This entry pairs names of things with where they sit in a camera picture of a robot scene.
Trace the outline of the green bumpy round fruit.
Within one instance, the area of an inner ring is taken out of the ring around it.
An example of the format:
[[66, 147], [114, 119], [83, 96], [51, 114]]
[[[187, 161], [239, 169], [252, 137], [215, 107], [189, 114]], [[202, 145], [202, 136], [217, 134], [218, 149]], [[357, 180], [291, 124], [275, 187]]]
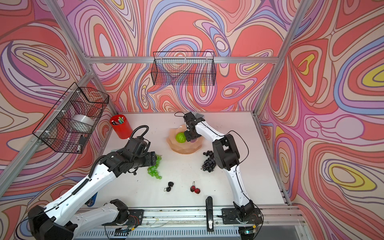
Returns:
[[184, 132], [179, 132], [175, 135], [175, 140], [178, 142], [178, 143], [185, 143], [187, 141], [187, 138], [185, 136], [185, 133]]

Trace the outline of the pink scalloped fruit bowl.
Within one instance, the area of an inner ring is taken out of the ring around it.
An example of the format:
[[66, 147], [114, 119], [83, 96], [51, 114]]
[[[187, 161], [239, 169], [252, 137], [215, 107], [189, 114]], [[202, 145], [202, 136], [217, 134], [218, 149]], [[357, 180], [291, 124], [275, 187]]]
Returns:
[[170, 129], [169, 135], [166, 139], [171, 150], [178, 153], [178, 154], [182, 154], [182, 155], [189, 155], [189, 154], [193, 154], [193, 153], [197, 152], [198, 150], [200, 150], [202, 148], [203, 142], [204, 142], [204, 140], [202, 138], [198, 138], [198, 140], [195, 143], [191, 143], [188, 141], [186, 141], [185, 143], [182, 143], [182, 144], [178, 143], [175, 140], [175, 135], [179, 132], [184, 132], [186, 129], [187, 128], [185, 125], [180, 126], [178, 128], [175, 128], [175, 129]]

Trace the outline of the green grape bunch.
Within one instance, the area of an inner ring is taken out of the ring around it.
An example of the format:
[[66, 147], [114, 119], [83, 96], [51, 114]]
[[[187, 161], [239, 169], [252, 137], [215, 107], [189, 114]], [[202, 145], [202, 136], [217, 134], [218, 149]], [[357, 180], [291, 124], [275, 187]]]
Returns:
[[158, 168], [159, 168], [159, 165], [162, 161], [162, 156], [161, 155], [156, 155], [157, 157], [157, 161], [155, 163], [154, 166], [151, 166], [151, 167], [148, 167], [147, 169], [147, 173], [151, 176], [151, 177], [154, 177], [156, 179], [159, 179], [161, 180], [162, 179], [162, 176], [159, 174], [159, 171], [158, 171]]

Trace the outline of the dark purple grape bunch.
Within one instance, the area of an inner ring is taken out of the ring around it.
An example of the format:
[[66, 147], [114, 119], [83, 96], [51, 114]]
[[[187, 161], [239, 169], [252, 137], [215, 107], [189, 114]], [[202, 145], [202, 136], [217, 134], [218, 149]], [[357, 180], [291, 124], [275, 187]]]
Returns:
[[202, 170], [209, 173], [213, 172], [216, 167], [216, 161], [213, 151], [203, 152], [203, 155], [206, 157], [204, 163], [202, 164]]

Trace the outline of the black cherry pair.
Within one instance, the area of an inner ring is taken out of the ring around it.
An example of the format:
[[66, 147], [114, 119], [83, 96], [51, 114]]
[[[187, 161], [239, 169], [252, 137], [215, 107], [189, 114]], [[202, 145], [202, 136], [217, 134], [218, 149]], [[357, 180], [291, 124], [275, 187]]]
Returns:
[[164, 188], [164, 191], [170, 192], [172, 190], [173, 186], [174, 186], [173, 182], [168, 182], [168, 186], [166, 188]]

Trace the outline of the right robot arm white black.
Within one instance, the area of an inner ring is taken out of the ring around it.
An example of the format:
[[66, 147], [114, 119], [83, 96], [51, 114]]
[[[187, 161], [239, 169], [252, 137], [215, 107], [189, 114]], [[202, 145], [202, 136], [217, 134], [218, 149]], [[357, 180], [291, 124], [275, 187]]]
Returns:
[[248, 196], [241, 177], [240, 164], [242, 161], [235, 138], [231, 135], [232, 131], [223, 134], [211, 127], [203, 117], [197, 117], [191, 112], [176, 112], [175, 116], [184, 119], [186, 125], [184, 134], [188, 142], [201, 137], [212, 142], [216, 165], [225, 171], [234, 196], [232, 213], [222, 213], [219, 216], [223, 223], [262, 226], [264, 215]]

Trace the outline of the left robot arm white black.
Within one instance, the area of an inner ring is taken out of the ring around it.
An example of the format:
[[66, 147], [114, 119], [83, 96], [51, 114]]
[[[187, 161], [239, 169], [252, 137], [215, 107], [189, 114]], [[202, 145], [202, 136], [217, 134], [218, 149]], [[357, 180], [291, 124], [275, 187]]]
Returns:
[[139, 168], [156, 165], [157, 155], [149, 150], [151, 143], [145, 139], [149, 126], [141, 125], [133, 130], [133, 134], [140, 129], [144, 129], [144, 132], [137, 137], [131, 135], [123, 148], [95, 160], [89, 174], [61, 197], [44, 207], [30, 209], [26, 221], [34, 239], [73, 240], [101, 225], [127, 225], [131, 214], [126, 204], [118, 199], [82, 214], [77, 212], [120, 175], [136, 175]]

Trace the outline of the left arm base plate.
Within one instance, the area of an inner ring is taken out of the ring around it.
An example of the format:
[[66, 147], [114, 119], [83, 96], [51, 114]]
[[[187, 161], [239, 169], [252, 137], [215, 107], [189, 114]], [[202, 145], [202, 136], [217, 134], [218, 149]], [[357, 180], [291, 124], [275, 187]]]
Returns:
[[143, 222], [144, 210], [128, 209], [119, 211], [117, 218], [111, 223], [103, 224], [103, 226], [128, 226], [137, 227]]

